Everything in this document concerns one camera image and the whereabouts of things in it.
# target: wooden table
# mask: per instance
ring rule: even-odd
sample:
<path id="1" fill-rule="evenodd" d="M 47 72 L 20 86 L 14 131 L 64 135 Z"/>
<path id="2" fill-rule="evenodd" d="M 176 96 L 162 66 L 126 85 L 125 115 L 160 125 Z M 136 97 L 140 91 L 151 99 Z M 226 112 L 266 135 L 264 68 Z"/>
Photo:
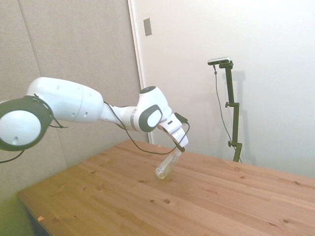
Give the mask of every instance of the wooden table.
<path id="1" fill-rule="evenodd" d="M 54 236 L 315 236 L 315 179 L 184 152 L 160 180 L 165 158 L 128 140 L 18 196 Z"/>

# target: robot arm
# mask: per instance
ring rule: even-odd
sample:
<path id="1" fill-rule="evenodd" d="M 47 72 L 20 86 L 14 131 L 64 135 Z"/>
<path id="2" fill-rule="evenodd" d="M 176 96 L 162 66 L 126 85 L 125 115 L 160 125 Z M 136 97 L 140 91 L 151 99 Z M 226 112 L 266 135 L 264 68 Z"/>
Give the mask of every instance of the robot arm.
<path id="1" fill-rule="evenodd" d="M 0 103 L 0 149 L 18 151 L 33 147 L 53 118 L 82 123 L 100 119 L 119 126 L 122 122 L 127 130 L 146 133 L 158 127 L 179 146 L 188 143 L 182 123 L 157 87 L 141 90 L 135 107 L 115 107 L 104 103 L 101 94 L 92 88 L 41 77 L 31 83 L 24 98 Z"/>

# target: light switch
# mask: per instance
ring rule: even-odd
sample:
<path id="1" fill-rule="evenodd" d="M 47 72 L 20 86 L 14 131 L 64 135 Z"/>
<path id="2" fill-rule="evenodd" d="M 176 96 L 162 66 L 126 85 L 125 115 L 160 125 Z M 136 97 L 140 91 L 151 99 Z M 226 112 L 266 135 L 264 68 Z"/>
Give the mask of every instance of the light switch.
<path id="1" fill-rule="evenodd" d="M 144 24 L 144 31 L 146 33 L 146 36 L 151 35 L 152 34 L 151 19 L 150 18 L 145 19 L 143 21 L 143 24 Z"/>

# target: gray acoustic panel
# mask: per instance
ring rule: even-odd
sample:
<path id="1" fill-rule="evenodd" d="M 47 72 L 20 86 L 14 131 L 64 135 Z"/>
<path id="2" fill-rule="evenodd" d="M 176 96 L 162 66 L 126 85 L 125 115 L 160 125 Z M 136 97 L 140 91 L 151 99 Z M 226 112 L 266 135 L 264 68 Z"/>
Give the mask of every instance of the gray acoustic panel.
<path id="1" fill-rule="evenodd" d="M 127 1 L 20 0 L 41 76 L 89 86 L 116 106 L 136 105 L 140 91 Z M 127 139 L 118 126 L 63 122 L 67 165 Z M 147 134 L 134 134 L 148 141 Z"/>
<path id="2" fill-rule="evenodd" d="M 18 1 L 1 0 L 0 101 L 23 97 L 31 81 L 39 76 Z M 17 154 L 0 150 L 0 161 Z M 55 129 L 49 129 L 37 146 L 18 159 L 0 164 L 0 235 L 33 235 L 15 193 L 65 168 Z"/>

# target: clear plastic bottle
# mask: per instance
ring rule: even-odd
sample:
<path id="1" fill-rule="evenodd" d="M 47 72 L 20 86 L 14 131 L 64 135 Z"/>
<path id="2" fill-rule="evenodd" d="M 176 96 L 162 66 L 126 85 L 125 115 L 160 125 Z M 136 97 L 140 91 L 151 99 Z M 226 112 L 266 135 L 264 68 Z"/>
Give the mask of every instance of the clear plastic bottle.
<path id="1" fill-rule="evenodd" d="M 168 173 L 173 169 L 179 160 L 179 156 L 182 154 L 181 151 L 176 151 L 170 154 L 155 170 L 155 174 L 159 179 L 164 179 Z"/>

